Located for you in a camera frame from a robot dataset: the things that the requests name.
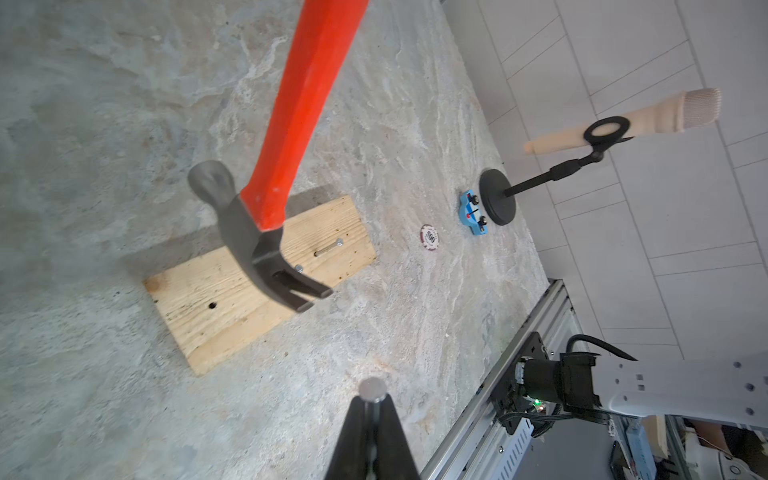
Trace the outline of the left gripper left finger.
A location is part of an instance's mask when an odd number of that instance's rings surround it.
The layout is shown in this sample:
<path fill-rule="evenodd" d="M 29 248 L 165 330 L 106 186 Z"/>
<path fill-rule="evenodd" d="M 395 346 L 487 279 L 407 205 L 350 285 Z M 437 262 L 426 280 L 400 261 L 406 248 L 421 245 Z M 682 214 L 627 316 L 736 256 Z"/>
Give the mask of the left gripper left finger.
<path fill-rule="evenodd" d="M 326 470 L 325 480 L 364 480 L 369 471 L 371 405 L 352 399 Z"/>

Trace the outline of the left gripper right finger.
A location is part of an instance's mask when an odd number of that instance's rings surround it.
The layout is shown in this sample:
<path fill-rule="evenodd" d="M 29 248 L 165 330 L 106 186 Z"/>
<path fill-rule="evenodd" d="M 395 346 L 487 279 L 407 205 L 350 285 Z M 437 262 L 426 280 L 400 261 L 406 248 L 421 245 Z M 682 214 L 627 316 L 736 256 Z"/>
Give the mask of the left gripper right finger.
<path fill-rule="evenodd" d="M 394 401 L 389 394 L 374 405 L 373 440 L 375 479 L 420 479 Z"/>

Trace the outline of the pale wooden block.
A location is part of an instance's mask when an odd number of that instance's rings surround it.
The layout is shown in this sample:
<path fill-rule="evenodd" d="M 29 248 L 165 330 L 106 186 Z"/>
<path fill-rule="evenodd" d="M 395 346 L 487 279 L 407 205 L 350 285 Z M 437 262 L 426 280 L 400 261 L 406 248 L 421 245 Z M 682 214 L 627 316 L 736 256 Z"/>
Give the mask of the pale wooden block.
<path fill-rule="evenodd" d="M 344 245 L 315 257 L 337 238 Z M 350 196 L 302 212 L 285 223 L 282 250 L 308 276 L 337 287 L 376 258 Z M 291 319 L 293 311 L 269 299 L 225 247 L 193 258 L 143 282 L 186 361 L 202 376 Z"/>

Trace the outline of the red black claw hammer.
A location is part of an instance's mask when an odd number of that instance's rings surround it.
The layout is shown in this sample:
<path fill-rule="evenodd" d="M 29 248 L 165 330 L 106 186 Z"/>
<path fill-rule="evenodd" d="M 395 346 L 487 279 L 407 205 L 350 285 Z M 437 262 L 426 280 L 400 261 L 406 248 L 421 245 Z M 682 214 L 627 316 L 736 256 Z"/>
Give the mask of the red black claw hammer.
<path fill-rule="evenodd" d="M 298 313 L 333 291 L 283 257 L 287 200 L 367 6 L 365 1 L 304 3 L 260 155 L 242 190 L 220 161 L 201 162 L 188 174 L 193 192 L 215 210 L 220 236 L 247 277 Z"/>

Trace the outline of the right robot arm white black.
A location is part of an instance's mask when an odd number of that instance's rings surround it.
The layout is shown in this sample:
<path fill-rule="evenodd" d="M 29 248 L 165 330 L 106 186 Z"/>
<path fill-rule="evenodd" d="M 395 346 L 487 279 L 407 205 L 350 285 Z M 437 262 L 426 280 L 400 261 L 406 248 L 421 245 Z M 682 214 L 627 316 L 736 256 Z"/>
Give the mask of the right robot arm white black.
<path fill-rule="evenodd" d="M 568 417 L 680 416 L 767 430 L 767 354 L 738 360 L 627 360 L 588 352 L 526 359 L 515 366 L 526 396 L 562 406 Z"/>

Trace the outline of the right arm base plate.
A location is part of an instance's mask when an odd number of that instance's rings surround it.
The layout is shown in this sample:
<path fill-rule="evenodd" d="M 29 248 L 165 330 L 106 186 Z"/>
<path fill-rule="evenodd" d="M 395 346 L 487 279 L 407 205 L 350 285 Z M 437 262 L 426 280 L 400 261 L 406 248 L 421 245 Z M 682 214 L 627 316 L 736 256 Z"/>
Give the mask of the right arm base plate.
<path fill-rule="evenodd" d="M 503 370 L 491 391 L 490 401 L 494 408 L 495 420 L 509 435 L 514 434 L 520 422 L 533 428 L 534 438 L 543 435 L 551 428 L 551 423 L 548 421 L 533 420 L 520 415 L 520 412 L 548 414 L 548 404 L 528 397 L 522 385 L 522 364 L 530 359 L 546 359 L 544 350 L 539 333 L 528 333 L 514 351 L 509 365 Z"/>

